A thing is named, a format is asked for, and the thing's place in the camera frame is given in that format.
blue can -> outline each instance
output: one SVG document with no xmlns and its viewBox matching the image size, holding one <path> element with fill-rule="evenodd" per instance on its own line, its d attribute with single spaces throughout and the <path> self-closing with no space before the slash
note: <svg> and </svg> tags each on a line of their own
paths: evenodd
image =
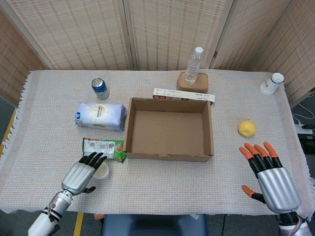
<svg viewBox="0 0 315 236">
<path fill-rule="evenodd" d="M 108 98 L 109 91 L 105 81 L 103 81 L 101 78 L 95 78 L 92 80 L 92 88 L 98 99 L 104 100 Z"/>
</svg>

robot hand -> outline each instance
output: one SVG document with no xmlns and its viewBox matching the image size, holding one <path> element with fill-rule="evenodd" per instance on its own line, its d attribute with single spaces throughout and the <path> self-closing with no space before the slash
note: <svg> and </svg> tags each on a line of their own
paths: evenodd
<svg viewBox="0 0 315 236">
<path fill-rule="evenodd" d="M 264 146 L 269 154 L 259 145 L 253 147 L 245 143 L 244 146 L 245 148 L 240 147 L 240 152 L 248 160 L 262 194 L 252 191 L 246 185 L 242 186 L 243 191 L 249 197 L 266 204 L 272 212 L 280 214 L 278 224 L 282 236 L 311 236 L 306 221 L 295 212 L 301 205 L 301 199 L 275 150 L 268 142 L 264 142 Z"/>
<path fill-rule="evenodd" d="M 55 194 L 48 206 L 29 228 L 29 236 L 51 236 L 60 229 L 58 222 L 72 202 L 72 196 L 91 193 L 96 188 L 86 188 L 95 171 L 107 158 L 103 153 L 91 153 L 76 162 L 62 181 L 62 191 Z"/>
</svg>

white box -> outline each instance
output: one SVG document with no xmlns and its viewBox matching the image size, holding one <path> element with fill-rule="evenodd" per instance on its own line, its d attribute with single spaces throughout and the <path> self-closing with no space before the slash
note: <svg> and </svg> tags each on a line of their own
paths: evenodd
<svg viewBox="0 0 315 236">
<path fill-rule="evenodd" d="M 153 98 L 154 99 L 209 101 L 211 102 L 211 105 L 214 104 L 215 102 L 215 96 L 212 94 L 187 92 L 187 91 L 171 90 L 171 89 L 163 89 L 163 88 L 154 88 Z"/>
</svg>

white tablecloth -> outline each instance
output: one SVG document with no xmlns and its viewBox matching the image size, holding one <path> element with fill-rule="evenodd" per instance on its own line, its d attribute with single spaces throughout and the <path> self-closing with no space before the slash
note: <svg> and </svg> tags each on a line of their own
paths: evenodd
<svg viewBox="0 0 315 236">
<path fill-rule="evenodd" d="M 209 92 L 215 155 L 206 163 L 158 160 L 107 161 L 110 176 L 91 180 L 91 194 L 73 197 L 69 210 L 90 213 L 235 213 L 271 214 L 248 198 L 241 185 L 258 191 L 248 162 L 238 148 L 245 142 L 269 141 L 291 173 L 302 200 L 298 212 L 314 212 L 314 189 L 305 156 L 295 134 L 284 87 L 272 96 L 259 91 L 271 74 L 204 70 Z M 85 101 L 116 102 L 128 107 L 131 97 L 152 97 L 153 88 L 175 89 L 180 71 L 34 71 L 28 76 L 14 129 L 0 160 L 0 209 L 43 209 L 61 190 L 61 181 L 82 155 L 82 138 L 123 139 L 123 132 L 74 125 Z M 97 100 L 91 80 L 101 77 L 110 96 Z M 257 133 L 245 138 L 237 125 L 252 119 Z"/>
</svg>

lemon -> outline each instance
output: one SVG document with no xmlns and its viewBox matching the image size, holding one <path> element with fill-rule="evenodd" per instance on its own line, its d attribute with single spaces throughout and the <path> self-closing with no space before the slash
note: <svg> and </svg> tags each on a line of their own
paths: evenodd
<svg viewBox="0 0 315 236">
<path fill-rule="evenodd" d="M 252 120 L 245 120 L 238 125 L 238 132 L 245 137 L 253 136 L 256 133 L 256 127 Z"/>
</svg>

